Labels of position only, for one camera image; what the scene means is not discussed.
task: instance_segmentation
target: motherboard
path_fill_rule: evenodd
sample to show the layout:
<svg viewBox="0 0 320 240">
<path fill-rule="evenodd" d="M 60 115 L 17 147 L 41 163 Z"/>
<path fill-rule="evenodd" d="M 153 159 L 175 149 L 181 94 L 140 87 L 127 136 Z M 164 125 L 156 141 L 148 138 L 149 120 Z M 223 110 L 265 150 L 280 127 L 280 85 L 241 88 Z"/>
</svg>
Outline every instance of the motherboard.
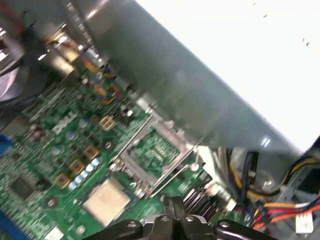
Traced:
<svg viewBox="0 0 320 240">
<path fill-rule="evenodd" d="M 185 196 L 188 212 L 209 222 L 225 217 L 198 199 L 211 178 L 194 146 L 110 79 L 85 72 L 53 83 L 12 124 L 0 210 L 26 239 L 80 240 L 124 219 L 143 222 L 163 212 L 164 196 Z"/>
</svg>

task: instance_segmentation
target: orange wire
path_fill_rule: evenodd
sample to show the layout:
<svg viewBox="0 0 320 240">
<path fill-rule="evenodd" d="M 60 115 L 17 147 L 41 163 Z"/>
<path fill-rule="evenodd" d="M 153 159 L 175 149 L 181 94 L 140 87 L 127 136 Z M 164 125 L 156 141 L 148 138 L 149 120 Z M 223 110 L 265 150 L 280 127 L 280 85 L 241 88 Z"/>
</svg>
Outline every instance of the orange wire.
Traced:
<svg viewBox="0 0 320 240">
<path fill-rule="evenodd" d="M 276 222 L 284 220 L 284 219 L 295 217 L 295 216 L 300 215 L 300 214 L 308 214 L 308 213 L 314 212 L 316 210 L 320 210 L 320 205 L 314 206 L 314 207 L 310 208 L 309 210 L 299 212 L 298 214 L 297 213 L 291 213 L 291 214 L 285 214 L 285 215 L 282 215 L 282 216 L 275 217 L 275 218 L 271 219 L 270 223 L 273 224 L 273 223 L 276 223 Z M 262 228 L 264 225 L 265 225 L 264 223 L 259 223 L 258 225 L 254 226 L 253 229 L 257 230 L 259 228 Z"/>
<path fill-rule="evenodd" d="M 106 79 L 112 79 L 112 78 L 116 77 L 117 75 L 111 75 L 111 74 L 109 74 L 109 73 L 105 73 L 105 74 L 103 74 L 103 76 L 104 76 Z"/>
<path fill-rule="evenodd" d="M 113 84 L 113 83 L 111 83 L 111 87 L 113 88 L 113 90 L 116 93 L 116 100 L 119 101 L 120 98 L 121 98 L 121 93 L 119 91 L 119 88 L 117 88 L 117 86 L 115 84 Z"/>
<path fill-rule="evenodd" d="M 113 97 L 113 98 L 111 98 L 111 99 L 109 99 L 109 100 L 103 100 L 102 102 L 103 102 L 103 104 L 108 105 L 108 104 L 112 103 L 115 99 L 116 99 L 116 98 Z"/>
</svg>

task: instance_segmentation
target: chip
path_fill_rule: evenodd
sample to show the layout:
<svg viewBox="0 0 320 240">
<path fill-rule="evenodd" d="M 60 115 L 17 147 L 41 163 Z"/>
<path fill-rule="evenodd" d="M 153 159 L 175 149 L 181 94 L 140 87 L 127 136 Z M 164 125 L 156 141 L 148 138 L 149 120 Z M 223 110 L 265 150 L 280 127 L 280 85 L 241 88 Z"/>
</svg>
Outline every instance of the chip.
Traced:
<svg viewBox="0 0 320 240">
<path fill-rule="evenodd" d="M 45 236 L 44 240 L 60 240 L 63 236 L 62 231 L 58 227 L 55 227 Z"/>
<path fill-rule="evenodd" d="M 90 117 L 90 122 L 94 125 L 98 124 L 100 121 L 100 118 L 97 115 L 93 115 L 92 117 Z"/>
<path fill-rule="evenodd" d="M 14 180 L 9 188 L 24 201 L 26 201 L 35 191 L 35 189 L 21 176 Z"/>
<path fill-rule="evenodd" d="M 82 172 L 82 170 L 84 170 L 85 169 L 85 164 L 82 162 L 82 161 L 80 161 L 79 159 L 76 159 L 76 160 L 74 160 L 71 164 L 70 164 L 70 166 L 69 166 L 69 168 L 72 170 L 72 172 L 74 172 L 75 174 L 79 174 L 79 173 L 81 173 Z"/>
<path fill-rule="evenodd" d="M 55 184 L 61 189 L 65 189 L 66 187 L 68 187 L 70 182 L 71 182 L 70 178 L 67 175 L 65 175 L 64 173 L 61 173 L 55 179 Z"/>
<path fill-rule="evenodd" d="M 115 121 L 112 119 L 112 116 L 106 116 L 100 121 L 100 126 L 103 130 L 109 131 L 115 126 Z"/>
<path fill-rule="evenodd" d="M 88 147 L 84 150 L 83 153 L 84 153 L 84 155 L 85 155 L 88 159 L 92 160 L 92 159 L 94 159 L 96 156 L 98 156 L 98 154 L 99 154 L 100 152 L 99 152 L 99 150 L 98 150 L 95 146 L 90 145 L 90 146 L 88 146 Z"/>
<path fill-rule="evenodd" d="M 83 206 L 106 227 L 120 217 L 129 202 L 122 186 L 114 178 L 109 178 L 93 190 Z"/>
<path fill-rule="evenodd" d="M 18 161 L 21 158 L 21 154 L 18 152 L 15 152 L 14 154 L 12 154 L 12 159 L 15 161 Z"/>
</svg>

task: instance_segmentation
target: screw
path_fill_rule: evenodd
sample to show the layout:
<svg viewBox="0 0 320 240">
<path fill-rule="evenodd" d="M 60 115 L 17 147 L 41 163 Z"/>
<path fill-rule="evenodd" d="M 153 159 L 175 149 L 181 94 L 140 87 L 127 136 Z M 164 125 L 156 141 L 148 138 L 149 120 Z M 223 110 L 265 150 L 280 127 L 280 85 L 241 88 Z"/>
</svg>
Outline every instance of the screw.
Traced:
<svg viewBox="0 0 320 240">
<path fill-rule="evenodd" d="M 119 170 L 119 166 L 118 166 L 117 164 L 115 164 L 115 163 L 112 163 L 112 164 L 110 165 L 110 167 L 109 167 L 109 170 L 110 170 L 111 172 L 116 172 L 116 171 Z"/>
<path fill-rule="evenodd" d="M 222 221 L 222 222 L 220 222 L 220 226 L 223 227 L 223 228 L 227 228 L 227 227 L 229 227 L 230 225 L 229 225 L 229 223 L 227 223 L 226 221 Z"/>
<path fill-rule="evenodd" d="M 104 145 L 104 148 L 105 148 L 105 149 L 109 149 L 109 148 L 111 148 L 111 146 L 112 146 L 112 143 L 108 141 L 108 142 Z"/>
<path fill-rule="evenodd" d="M 193 216 L 186 216 L 185 220 L 187 220 L 188 222 L 192 222 L 194 220 Z"/>
<path fill-rule="evenodd" d="M 191 164 L 190 169 L 191 169 L 191 171 L 196 172 L 199 170 L 199 167 L 200 167 L 199 164 L 194 162 Z"/>
<path fill-rule="evenodd" d="M 83 225 L 78 226 L 78 228 L 76 229 L 76 233 L 79 234 L 79 235 L 84 234 L 85 231 L 86 231 L 86 227 L 83 226 Z"/>
<path fill-rule="evenodd" d="M 56 201 L 54 199 L 51 199 L 49 202 L 48 202 L 48 207 L 52 207 L 54 204 L 56 203 Z"/>
<path fill-rule="evenodd" d="M 169 221 L 169 218 L 168 218 L 167 216 L 163 216 L 163 217 L 161 218 L 161 221 L 163 221 L 163 222 L 168 222 L 168 221 Z"/>
<path fill-rule="evenodd" d="M 128 228 L 135 228 L 137 226 L 137 224 L 134 222 L 130 222 L 127 226 L 128 226 Z"/>
<path fill-rule="evenodd" d="M 164 200 L 165 200 L 165 198 L 166 198 L 166 195 L 162 195 L 161 197 L 160 197 L 160 202 L 164 202 Z"/>
<path fill-rule="evenodd" d="M 134 194 L 135 194 L 138 198 L 141 199 L 141 198 L 144 197 L 145 192 L 144 192 L 142 189 L 137 188 L 137 189 L 135 190 Z"/>
</svg>

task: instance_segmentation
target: blue capacitor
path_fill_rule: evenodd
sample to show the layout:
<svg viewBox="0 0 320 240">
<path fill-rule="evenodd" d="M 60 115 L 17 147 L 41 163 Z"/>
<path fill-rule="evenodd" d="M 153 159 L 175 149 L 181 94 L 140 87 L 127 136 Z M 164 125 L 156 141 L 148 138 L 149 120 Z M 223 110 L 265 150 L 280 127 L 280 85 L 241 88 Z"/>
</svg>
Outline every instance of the blue capacitor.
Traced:
<svg viewBox="0 0 320 240">
<path fill-rule="evenodd" d="M 91 173 L 94 170 L 95 166 L 93 166 L 92 164 L 88 164 L 88 166 L 86 166 L 85 170 L 88 173 Z"/>
<path fill-rule="evenodd" d="M 68 189 L 70 191 L 72 191 L 72 190 L 75 190 L 77 187 L 78 187 L 78 185 L 74 181 L 72 181 L 72 182 L 70 182 Z"/>
<path fill-rule="evenodd" d="M 100 157 L 96 157 L 95 159 L 92 160 L 91 164 L 96 167 L 101 163 Z"/>
<path fill-rule="evenodd" d="M 84 178 L 81 175 L 78 175 L 75 177 L 74 182 L 79 185 L 82 183 L 83 180 L 84 180 Z"/>
<path fill-rule="evenodd" d="M 75 131 L 67 131 L 66 134 L 65 134 L 65 137 L 68 139 L 68 140 L 75 140 L 78 135 Z"/>
<path fill-rule="evenodd" d="M 52 155 L 55 155 L 55 156 L 59 155 L 62 151 L 63 151 L 63 148 L 62 148 L 60 145 L 54 146 L 54 147 L 51 149 Z"/>
<path fill-rule="evenodd" d="M 88 124 L 89 124 L 89 122 L 85 118 L 82 118 L 79 121 L 79 127 L 82 128 L 82 129 L 84 129 L 86 126 L 88 126 Z"/>
<path fill-rule="evenodd" d="M 82 176 L 84 179 L 85 179 L 86 177 L 88 177 L 88 175 L 89 175 L 89 172 L 88 172 L 87 170 L 83 170 L 83 171 L 80 173 L 80 176 Z"/>
</svg>

